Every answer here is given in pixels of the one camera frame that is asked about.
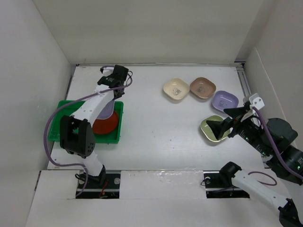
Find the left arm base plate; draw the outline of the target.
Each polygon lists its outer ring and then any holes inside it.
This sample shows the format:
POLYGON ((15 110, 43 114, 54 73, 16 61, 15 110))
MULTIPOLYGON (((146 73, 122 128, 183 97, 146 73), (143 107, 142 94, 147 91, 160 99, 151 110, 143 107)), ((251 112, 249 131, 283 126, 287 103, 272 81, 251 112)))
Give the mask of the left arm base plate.
POLYGON ((84 191, 81 192, 84 181, 78 177, 76 190, 76 199, 119 199, 120 194, 121 172, 106 173, 106 179, 103 185, 99 186, 93 182, 88 182, 84 191))

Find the red round plate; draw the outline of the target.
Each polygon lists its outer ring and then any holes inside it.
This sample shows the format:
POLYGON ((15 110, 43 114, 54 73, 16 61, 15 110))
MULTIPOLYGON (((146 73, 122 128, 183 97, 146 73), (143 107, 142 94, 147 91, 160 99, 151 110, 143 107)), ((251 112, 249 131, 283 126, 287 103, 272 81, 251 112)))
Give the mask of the red round plate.
POLYGON ((111 133, 119 123, 119 116, 116 111, 107 119, 96 119, 93 123, 92 130, 94 134, 105 135, 111 133))

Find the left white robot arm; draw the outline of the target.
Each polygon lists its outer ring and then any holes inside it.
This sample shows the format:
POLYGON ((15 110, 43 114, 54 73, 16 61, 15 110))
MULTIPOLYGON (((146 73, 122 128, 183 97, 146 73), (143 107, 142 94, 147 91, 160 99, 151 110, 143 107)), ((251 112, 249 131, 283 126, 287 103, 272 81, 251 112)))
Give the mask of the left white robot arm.
POLYGON ((95 95, 60 120, 60 147, 82 160, 88 174, 86 179, 97 188, 105 183, 106 169, 94 152, 96 140, 92 125, 109 103, 124 94, 125 81, 130 75, 129 69, 121 65, 115 65, 109 71, 104 71, 105 68, 100 69, 103 76, 97 82, 95 95))

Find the purple square plate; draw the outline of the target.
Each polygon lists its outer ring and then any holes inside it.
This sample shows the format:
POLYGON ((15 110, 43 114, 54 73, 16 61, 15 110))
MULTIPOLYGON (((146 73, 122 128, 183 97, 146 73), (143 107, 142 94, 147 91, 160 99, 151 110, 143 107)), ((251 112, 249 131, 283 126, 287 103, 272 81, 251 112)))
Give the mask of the purple square plate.
POLYGON ((97 120, 106 120, 112 116, 114 112, 115 101, 111 100, 107 105, 102 109, 102 111, 97 116, 97 120))
POLYGON ((224 113, 224 109, 237 108, 239 104, 238 98, 226 91, 219 90, 212 99, 212 106, 219 112, 224 113))

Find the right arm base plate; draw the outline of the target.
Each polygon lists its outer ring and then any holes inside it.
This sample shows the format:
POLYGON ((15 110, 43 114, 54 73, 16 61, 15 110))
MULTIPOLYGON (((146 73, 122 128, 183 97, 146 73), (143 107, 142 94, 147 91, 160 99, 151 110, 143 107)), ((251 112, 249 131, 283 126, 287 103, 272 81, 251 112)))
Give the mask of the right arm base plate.
POLYGON ((250 198, 250 195, 244 190, 225 183, 219 172, 216 171, 205 172, 200 185, 205 188, 207 199, 250 198))

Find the brown square panda plate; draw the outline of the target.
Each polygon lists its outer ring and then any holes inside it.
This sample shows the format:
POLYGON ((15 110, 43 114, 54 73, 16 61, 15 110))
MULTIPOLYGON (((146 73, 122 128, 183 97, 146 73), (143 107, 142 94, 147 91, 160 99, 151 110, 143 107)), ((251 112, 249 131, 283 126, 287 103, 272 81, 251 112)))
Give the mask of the brown square panda plate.
POLYGON ((216 85, 207 78, 198 77, 190 84, 190 91, 200 99, 207 99, 215 93, 216 85))

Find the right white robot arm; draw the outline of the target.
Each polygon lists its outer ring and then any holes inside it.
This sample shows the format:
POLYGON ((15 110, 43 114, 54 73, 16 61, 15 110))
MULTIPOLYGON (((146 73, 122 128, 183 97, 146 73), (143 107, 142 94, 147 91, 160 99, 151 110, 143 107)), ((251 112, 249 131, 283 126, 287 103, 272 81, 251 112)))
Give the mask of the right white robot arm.
POLYGON ((285 185, 289 198, 269 189, 246 173, 234 162, 228 162, 219 171, 224 186, 235 186, 255 197, 271 209, 284 227, 303 225, 303 153, 292 145, 298 133, 280 118, 265 121, 256 107, 224 109, 228 115, 223 121, 207 121, 216 139, 231 129, 228 135, 243 138, 260 154, 271 157, 266 165, 285 185))

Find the green square panda plate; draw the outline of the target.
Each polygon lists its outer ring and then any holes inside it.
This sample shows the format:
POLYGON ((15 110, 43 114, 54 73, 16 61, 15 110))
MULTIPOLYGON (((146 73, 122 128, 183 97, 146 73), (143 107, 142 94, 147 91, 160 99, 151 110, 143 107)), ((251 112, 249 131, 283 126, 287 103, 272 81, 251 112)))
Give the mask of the green square panda plate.
POLYGON ((207 139, 209 139, 211 142, 220 142, 222 140, 224 140, 225 138, 228 137, 228 135, 231 133, 231 129, 227 130, 221 139, 216 139, 216 137, 214 136, 211 128, 209 127, 209 125, 207 124, 206 121, 222 121, 223 118, 218 116, 218 115, 212 115, 208 118, 205 118, 204 120, 202 120, 201 124, 200 124, 200 128, 201 128, 201 131, 203 132, 203 134, 206 136, 207 139))

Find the cream square panda plate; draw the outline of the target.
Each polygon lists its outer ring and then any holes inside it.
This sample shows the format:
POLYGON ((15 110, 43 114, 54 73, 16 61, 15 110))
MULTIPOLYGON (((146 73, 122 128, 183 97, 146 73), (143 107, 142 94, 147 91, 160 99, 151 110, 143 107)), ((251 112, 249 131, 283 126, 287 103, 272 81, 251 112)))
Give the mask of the cream square panda plate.
POLYGON ((163 91, 172 100, 181 100, 189 93, 190 87, 183 80, 174 78, 164 84, 163 91))

